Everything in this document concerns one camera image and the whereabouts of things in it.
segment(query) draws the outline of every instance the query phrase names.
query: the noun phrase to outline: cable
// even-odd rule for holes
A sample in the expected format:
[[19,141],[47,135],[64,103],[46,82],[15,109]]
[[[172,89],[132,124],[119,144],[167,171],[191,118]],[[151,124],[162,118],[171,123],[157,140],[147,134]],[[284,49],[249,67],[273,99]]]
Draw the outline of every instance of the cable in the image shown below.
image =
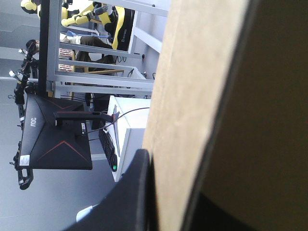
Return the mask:
[[[130,110],[128,112],[125,112],[123,115],[119,116],[119,118],[125,116],[126,114],[130,113],[130,112],[134,112],[134,111],[137,111],[137,110],[141,110],[141,109],[149,109],[149,107],[141,107],[141,108],[137,108],[137,109],[133,109],[133,110]],[[92,133],[92,132],[95,132],[95,131],[98,131],[98,130],[102,130],[102,129],[105,129],[107,127],[109,127],[110,125],[113,125],[118,119],[116,119],[114,122],[108,124],[107,126],[104,126],[102,128],[98,128],[98,129],[95,129],[93,131],[89,131],[89,132],[86,132],[86,133],[83,133],[82,135],[86,135],[86,134],[89,134],[89,133]]]
[[134,68],[128,73],[127,78],[130,78],[131,75],[133,74]]
[[76,97],[76,96],[69,96],[69,95],[60,95],[60,96],[65,96],[65,97],[76,98],[76,99],[79,99],[79,100],[85,100],[85,99],[82,99],[82,98],[80,98],[80,97]]

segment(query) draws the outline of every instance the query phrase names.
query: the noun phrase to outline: gray floor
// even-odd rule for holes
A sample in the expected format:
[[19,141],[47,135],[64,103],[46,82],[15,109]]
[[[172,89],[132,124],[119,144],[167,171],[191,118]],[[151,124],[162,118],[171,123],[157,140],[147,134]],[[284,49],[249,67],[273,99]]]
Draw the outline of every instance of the gray floor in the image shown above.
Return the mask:
[[[25,191],[18,187],[17,172],[9,162],[21,138],[17,106],[7,98],[15,83],[0,81],[0,230],[56,231],[75,222],[81,209],[100,202],[113,188],[106,160],[94,161],[93,170],[34,170]],[[102,148],[91,144],[92,154]]]

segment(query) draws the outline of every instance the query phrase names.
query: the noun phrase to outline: black cable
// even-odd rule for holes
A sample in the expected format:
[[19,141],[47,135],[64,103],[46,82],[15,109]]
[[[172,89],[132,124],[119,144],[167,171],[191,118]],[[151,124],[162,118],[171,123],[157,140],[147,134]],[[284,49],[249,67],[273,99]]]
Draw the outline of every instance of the black cable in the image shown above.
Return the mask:
[[[73,100],[73,99],[71,99],[71,98],[64,98],[64,97],[61,97],[61,99],[64,99],[64,100]],[[85,101],[85,100],[76,100],[76,99],[74,99],[73,101],[76,101],[76,102],[83,102],[83,103],[86,103],[87,101]]]
[[117,56],[115,59],[116,59],[115,62],[116,62],[116,61],[117,61],[118,63],[122,62],[122,58],[121,58],[120,56]]
[[130,78],[131,75],[133,74],[134,68],[128,73],[127,78]]
[[76,99],[79,99],[79,100],[85,100],[85,99],[82,99],[82,98],[76,97],[76,96],[69,96],[69,95],[60,95],[60,96],[76,98]]
[[[141,107],[141,108],[137,108],[137,109],[130,110],[130,111],[128,111],[128,112],[125,112],[123,115],[119,116],[119,118],[125,116],[126,114],[128,114],[128,113],[130,113],[130,112],[134,112],[134,111],[141,110],[141,109],[149,109],[149,107]],[[82,135],[86,135],[86,134],[89,134],[89,133],[92,133],[92,132],[95,132],[95,131],[98,131],[98,130],[105,129],[105,128],[109,127],[110,125],[113,125],[118,119],[116,119],[114,122],[108,124],[107,126],[104,126],[104,127],[102,127],[102,128],[98,128],[98,129],[95,129],[95,130],[92,130],[92,131],[83,133]]]

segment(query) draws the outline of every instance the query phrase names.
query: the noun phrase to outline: person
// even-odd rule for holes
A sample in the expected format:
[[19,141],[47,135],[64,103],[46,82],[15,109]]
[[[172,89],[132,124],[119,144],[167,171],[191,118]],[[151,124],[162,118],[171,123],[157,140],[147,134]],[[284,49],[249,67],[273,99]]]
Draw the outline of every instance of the person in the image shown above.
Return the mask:
[[[108,48],[112,49],[111,45],[104,43],[96,36],[67,36],[63,33],[60,33],[60,41],[61,42],[68,42],[72,44],[81,44],[81,45],[87,45],[87,46],[94,46],[94,47],[102,47],[102,48]],[[93,61],[89,53],[86,51],[78,51],[76,53],[76,60],[77,61],[83,61],[83,62],[94,62],[94,63],[102,63],[102,64],[113,64],[113,57],[112,55],[104,56],[102,54],[102,58],[96,61]],[[104,68],[93,68],[89,67],[89,71],[99,71],[104,70]]]

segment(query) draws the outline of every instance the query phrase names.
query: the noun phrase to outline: yellow humanoid robot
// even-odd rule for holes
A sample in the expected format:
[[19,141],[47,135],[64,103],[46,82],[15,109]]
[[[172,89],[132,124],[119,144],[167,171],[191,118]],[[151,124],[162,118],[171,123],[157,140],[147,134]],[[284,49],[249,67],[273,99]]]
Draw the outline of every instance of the yellow humanoid robot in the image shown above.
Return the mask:
[[[115,50],[127,51],[134,20],[135,11],[123,7],[112,7],[95,1],[85,1],[79,10],[69,11],[73,0],[62,3],[62,26],[80,25],[93,21],[101,23],[110,34],[110,42]],[[22,0],[22,9],[27,13],[37,13],[40,17],[40,0]]]

